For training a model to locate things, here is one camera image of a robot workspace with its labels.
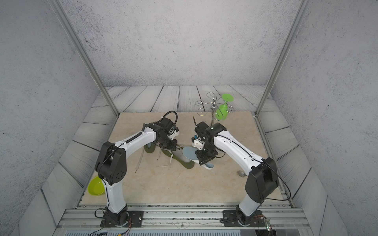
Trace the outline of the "grey insole one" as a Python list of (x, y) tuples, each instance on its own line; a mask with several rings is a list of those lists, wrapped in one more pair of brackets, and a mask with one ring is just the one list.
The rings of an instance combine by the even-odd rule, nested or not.
[[(184, 147), (183, 148), (183, 155), (184, 155), (185, 158), (190, 159), (191, 161), (200, 165), (199, 159), (197, 158), (197, 156), (195, 154), (195, 152), (197, 150), (198, 149), (196, 149), (194, 147)], [(202, 164), (200, 166), (202, 166), (203, 168), (205, 168), (207, 170), (212, 170), (214, 168), (214, 164), (212, 164), (210, 162), (207, 162), (207, 163)]]

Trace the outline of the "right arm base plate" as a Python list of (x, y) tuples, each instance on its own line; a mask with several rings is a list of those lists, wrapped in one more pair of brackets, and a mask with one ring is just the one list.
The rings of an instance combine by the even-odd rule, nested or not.
[(224, 210), (220, 223), (225, 227), (263, 227), (266, 226), (266, 220), (262, 212), (256, 210), (250, 216), (246, 216), (240, 210)]

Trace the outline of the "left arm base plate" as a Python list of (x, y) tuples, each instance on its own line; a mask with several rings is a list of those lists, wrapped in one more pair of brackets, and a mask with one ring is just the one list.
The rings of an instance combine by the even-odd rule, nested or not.
[(121, 211), (118, 214), (105, 211), (101, 219), (101, 228), (140, 228), (142, 227), (144, 211)]

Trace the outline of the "olive green shoe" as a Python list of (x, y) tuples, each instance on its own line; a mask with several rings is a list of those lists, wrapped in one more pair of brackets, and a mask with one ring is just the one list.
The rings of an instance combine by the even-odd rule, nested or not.
[(155, 151), (155, 149), (156, 149), (156, 145), (154, 143), (148, 143), (147, 145), (144, 146), (143, 151), (141, 152), (138, 164), (136, 166), (135, 173), (138, 171), (138, 169), (141, 165), (144, 154), (145, 153), (153, 153)]
[(162, 152), (169, 157), (169, 164), (157, 165), (157, 167), (170, 167), (172, 163), (172, 159), (175, 159), (176, 161), (178, 161), (186, 169), (192, 169), (194, 167), (195, 163), (192, 160), (184, 157), (184, 154), (183, 154), (184, 146), (178, 145), (176, 146), (175, 150), (165, 149), (157, 145), (154, 145), (154, 148), (157, 148), (157, 147), (160, 149), (159, 154)]

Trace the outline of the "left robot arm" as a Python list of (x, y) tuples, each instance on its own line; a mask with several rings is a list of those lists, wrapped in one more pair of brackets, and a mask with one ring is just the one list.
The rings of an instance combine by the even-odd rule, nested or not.
[(157, 145), (173, 153), (177, 148), (175, 137), (179, 135), (177, 121), (178, 114), (169, 111), (160, 120), (144, 124), (137, 134), (116, 143), (107, 141), (102, 145), (94, 168), (103, 183), (107, 199), (100, 224), (102, 228), (132, 226), (122, 185), (127, 173), (127, 159), (147, 144)]

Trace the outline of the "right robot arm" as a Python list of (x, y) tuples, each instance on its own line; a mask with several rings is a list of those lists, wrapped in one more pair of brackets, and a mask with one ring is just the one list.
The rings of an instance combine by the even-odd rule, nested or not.
[(262, 158), (249, 150), (222, 124), (208, 126), (205, 122), (195, 123), (192, 146), (183, 149), (185, 158), (210, 170), (213, 167), (211, 161), (219, 157), (219, 152), (230, 156), (247, 176), (246, 196), (236, 207), (236, 218), (222, 219), (222, 223), (236, 222), (248, 227), (254, 220), (258, 220), (258, 208), (274, 192), (283, 178), (278, 174), (277, 163), (272, 158)]

